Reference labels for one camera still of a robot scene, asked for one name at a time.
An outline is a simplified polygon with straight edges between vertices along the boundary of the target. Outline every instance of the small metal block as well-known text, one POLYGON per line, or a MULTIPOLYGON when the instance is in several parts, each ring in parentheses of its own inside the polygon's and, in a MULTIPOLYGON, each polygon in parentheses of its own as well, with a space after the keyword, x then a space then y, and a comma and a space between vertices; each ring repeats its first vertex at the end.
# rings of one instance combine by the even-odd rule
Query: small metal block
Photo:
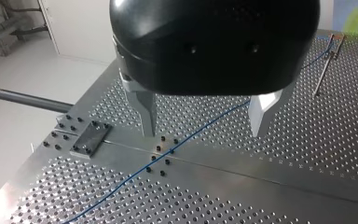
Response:
POLYGON ((101 127, 102 124, 99 125, 97 121, 88 123, 87 127, 80 133, 77 140, 74 142, 76 148, 72 147, 72 149, 69 150, 70 154, 90 159, 112 126, 108 125, 107 128, 101 127))

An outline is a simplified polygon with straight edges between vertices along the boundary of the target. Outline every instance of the metal bracket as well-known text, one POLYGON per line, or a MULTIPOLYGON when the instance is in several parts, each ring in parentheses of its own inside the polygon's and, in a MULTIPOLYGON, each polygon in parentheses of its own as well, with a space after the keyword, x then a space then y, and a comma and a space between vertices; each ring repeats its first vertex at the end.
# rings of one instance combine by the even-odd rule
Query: metal bracket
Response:
POLYGON ((93 120, 78 136, 69 152, 73 156, 90 159, 111 128, 109 124, 93 120))
POLYGON ((137 81, 124 77, 120 73, 127 101, 141 118, 144 137, 154 137, 157 123, 157 105, 155 93, 144 89, 137 81))

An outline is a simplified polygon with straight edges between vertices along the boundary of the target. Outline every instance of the white floor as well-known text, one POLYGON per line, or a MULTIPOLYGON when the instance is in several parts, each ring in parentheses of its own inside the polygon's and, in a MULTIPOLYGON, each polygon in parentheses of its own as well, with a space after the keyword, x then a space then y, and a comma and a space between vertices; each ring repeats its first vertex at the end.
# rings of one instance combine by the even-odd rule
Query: white floor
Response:
MULTIPOLYGON (((48 37, 33 36, 0 57, 0 88, 74 104, 105 65, 58 57, 48 37)), ((0 101, 0 188, 55 125, 57 113, 0 101)))

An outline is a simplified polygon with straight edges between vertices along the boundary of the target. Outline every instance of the cable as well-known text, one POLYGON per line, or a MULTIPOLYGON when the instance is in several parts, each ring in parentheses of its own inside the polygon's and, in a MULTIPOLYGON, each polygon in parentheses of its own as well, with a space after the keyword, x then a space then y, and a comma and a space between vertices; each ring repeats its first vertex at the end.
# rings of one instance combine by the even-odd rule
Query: cable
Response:
POLYGON ((4 7, 7 11, 11 12, 27 12, 27 11, 42 11, 40 8, 22 8, 22 9, 16 9, 11 7, 5 0, 0 0, 0 4, 2 7, 4 7))
POLYGON ((110 193, 108 193, 106 196, 104 196, 100 201, 98 201, 97 203, 95 203, 94 205, 90 206, 88 209, 84 210, 83 212, 77 214, 75 217, 65 221, 63 224, 69 224, 70 222, 76 221, 78 218, 84 216, 86 213, 88 213, 89 211, 91 211, 92 209, 94 209, 96 206, 98 206, 99 204, 103 203, 107 198, 109 198, 110 196, 112 196, 114 193, 116 193, 121 187, 123 187, 127 182, 129 182, 131 179, 133 179, 134 177, 136 177, 138 174, 140 174, 143 170, 145 170, 147 167, 153 165, 154 163, 158 162, 159 160, 161 160, 162 158, 164 158, 165 156, 167 156, 168 154, 170 154, 171 152, 175 151, 177 148, 179 148, 181 145, 183 145, 185 142, 187 142, 188 140, 190 140, 192 137, 194 137, 195 135, 197 135, 198 133, 202 132, 204 129, 208 128, 209 126, 211 126, 213 123, 217 122, 219 119, 221 119, 222 117, 224 117, 225 115, 231 113, 232 111, 243 107, 245 105, 248 105, 250 103, 250 100, 247 100, 245 103, 240 104, 240 105, 236 105, 233 108, 229 109, 228 111, 226 111, 225 113, 221 114, 219 117, 213 119, 212 121, 209 121, 207 124, 205 124, 204 126, 202 126, 200 129, 198 129, 196 132, 192 133, 189 137, 187 137, 185 140, 183 140, 182 142, 180 142, 178 145, 176 145, 175 147, 172 147, 170 150, 166 151, 164 154, 162 154, 161 156, 159 156, 158 158, 156 158, 155 160, 149 162, 146 166, 142 167, 140 170, 138 170, 137 172, 135 172, 133 175, 130 175, 129 177, 127 177, 127 179, 123 180, 119 185, 117 185, 117 187, 115 187, 115 189, 113 189, 110 193))
POLYGON ((312 65, 313 63, 316 63, 316 61, 318 61, 319 59, 321 59, 321 58, 325 55, 325 53, 327 53, 328 51, 330 51, 330 49, 333 47, 333 45, 334 45, 334 43, 333 43, 333 41, 332 41, 332 42, 330 43, 330 45, 328 46, 327 50, 325 50, 321 55, 319 55, 316 59, 314 59, 314 60, 313 60, 312 62, 310 62, 309 64, 307 64, 307 65, 301 67, 301 69, 304 69, 304 68, 306 68, 306 67, 312 65))

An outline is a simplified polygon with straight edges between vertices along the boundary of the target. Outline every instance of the perforated metal plate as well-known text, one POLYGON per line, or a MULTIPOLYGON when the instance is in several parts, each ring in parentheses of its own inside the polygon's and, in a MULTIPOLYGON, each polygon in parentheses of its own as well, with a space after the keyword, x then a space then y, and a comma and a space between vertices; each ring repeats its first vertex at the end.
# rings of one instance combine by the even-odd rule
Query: perforated metal plate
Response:
MULTIPOLYGON (((306 63, 326 46, 326 39, 316 39, 306 63)), ((338 60, 328 69, 321 96, 312 99, 323 67, 320 60, 302 71, 290 102, 279 111, 266 137, 252 137, 247 110, 242 108, 196 136, 193 144, 219 147, 227 153, 252 153, 358 179, 358 41, 344 42, 338 60)), ((158 134, 183 139, 246 99, 159 95, 158 134)), ((139 118, 126 103, 118 78, 93 106, 90 116, 140 132, 139 118)))
MULTIPOLYGON (((102 144, 88 161, 68 158, 75 140, 62 140, 61 133, 46 141, 62 149, 39 147, 23 165, 28 177, 19 173, 9 182, 7 189, 20 188, 13 195, 20 199, 6 223, 63 223, 152 155, 102 144)), ((356 203, 170 160, 154 164, 77 223, 358 223, 356 203)))
MULTIPOLYGON (((319 56, 327 41, 327 36, 316 38, 305 63, 319 56)), ((327 70, 321 95, 312 99, 323 67, 324 60, 319 60, 302 70, 292 98, 276 115, 267 136, 252 137, 244 107, 216 122, 173 156, 358 202, 358 39, 346 39, 338 59, 327 70)), ((144 138, 113 63, 70 114, 115 125, 108 142, 159 153, 157 145, 163 152, 173 138, 183 139, 246 99, 159 95, 158 136, 144 138), (161 143, 160 135, 168 142, 161 143)))

